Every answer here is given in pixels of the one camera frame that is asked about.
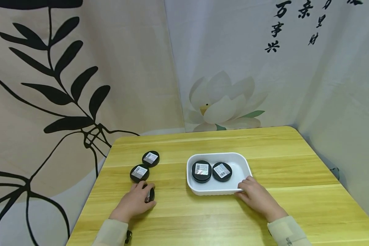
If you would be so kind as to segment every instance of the white label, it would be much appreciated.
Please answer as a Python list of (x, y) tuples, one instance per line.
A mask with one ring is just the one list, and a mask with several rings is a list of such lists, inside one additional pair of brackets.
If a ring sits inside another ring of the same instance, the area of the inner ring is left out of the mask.
[(195, 164), (195, 174), (208, 175), (208, 172), (209, 172), (208, 164), (201, 164), (201, 163)]
[(224, 178), (225, 176), (231, 173), (223, 164), (220, 164), (214, 167), (213, 169), (219, 175), (220, 178)]
[(149, 200), (150, 200), (150, 191), (148, 191), (148, 195), (145, 198), (145, 202), (149, 202)]
[(150, 164), (153, 164), (153, 162), (158, 158), (159, 156), (158, 155), (155, 155), (154, 153), (152, 152), (149, 152), (145, 158), (143, 159), (144, 161), (150, 163)]
[(137, 178), (142, 178), (145, 173), (148, 171), (148, 169), (143, 168), (141, 166), (137, 166), (136, 169), (131, 173), (131, 175), (137, 177)]

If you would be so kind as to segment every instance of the hand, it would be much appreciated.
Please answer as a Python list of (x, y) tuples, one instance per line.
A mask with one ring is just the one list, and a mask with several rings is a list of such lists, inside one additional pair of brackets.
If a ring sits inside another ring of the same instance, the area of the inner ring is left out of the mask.
[(236, 192), (235, 195), (249, 207), (264, 215), (269, 223), (288, 216), (271, 194), (252, 176), (242, 180), (238, 184), (238, 188), (244, 192)]
[(148, 186), (142, 189), (144, 184), (145, 181), (133, 184), (130, 191), (122, 197), (109, 218), (128, 223), (135, 215), (140, 215), (153, 208), (156, 205), (156, 201), (146, 203), (145, 198), (148, 195), (148, 192), (154, 188), (154, 184), (148, 184)]

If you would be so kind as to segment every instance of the wooden table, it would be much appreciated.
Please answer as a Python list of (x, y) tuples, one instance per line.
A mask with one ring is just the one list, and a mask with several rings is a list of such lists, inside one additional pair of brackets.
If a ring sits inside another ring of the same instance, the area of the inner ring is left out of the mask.
[(196, 153), (238, 152), (261, 184), (296, 219), (313, 245), (369, 246), (369, 218), (298, 132), (287, 126), (122, 137), (68, 241), (91, 245), (103, 221), (130, 189), (129, 172), (156, 150), (151, 168), (154, 209), (133, 219), (133, 246), (275, 245), (267, 222), (234, 196), (196, 196), (187, 186), (187, 159)]

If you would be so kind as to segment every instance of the round container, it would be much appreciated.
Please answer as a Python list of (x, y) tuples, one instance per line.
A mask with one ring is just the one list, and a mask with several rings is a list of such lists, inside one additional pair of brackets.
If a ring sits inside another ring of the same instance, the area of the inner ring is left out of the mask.
[(232, 168), (224, 162), (216, 163), (212, 168), (213, 178), (220, 182), (227, 182), (233, 174)]
[(146, 180), (148, 177), (149, 167), (144, 164), (136, 165), (131, 169), (130, 179), (132, 179), (135, 183)]
[(148, 195), (146, 196), (145, 198), (145, 202), (148, 203), (148, 202), (151, 202), (154, 200), (154, 189), (152, 188), (149, 192), (148, 192)]
[(156, 166), (160, 161), (160, 155), (157, 151), (151, 150), (142, 156), (142, 163), (148, 167)]
[(211, 177), (211, 165), (207, 161), (196, 161), (191, 173), (195, 181), (206, 183)]

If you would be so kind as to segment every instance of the wrist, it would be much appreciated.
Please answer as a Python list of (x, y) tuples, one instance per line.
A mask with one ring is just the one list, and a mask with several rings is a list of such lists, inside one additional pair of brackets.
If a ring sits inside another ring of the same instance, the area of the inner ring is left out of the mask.
[(288, 213), (282, 207), (279, 207), (267, 213), (265, 215), (265, 218), (268, 221), (268, 223), (272, 223), (275, 220), (278, 220), (278, 219), (281, 219), (287, 216), (288, 216)]
[(123, 223), (129, 223), (131, 220), (131, 217), (129, 215), (127, 215), (126, 213), (122, 213), (120, 211), (115, 211), (113, 210), (113, 212), (110, 214), (109, 216), (110, 220), (117, 220)]

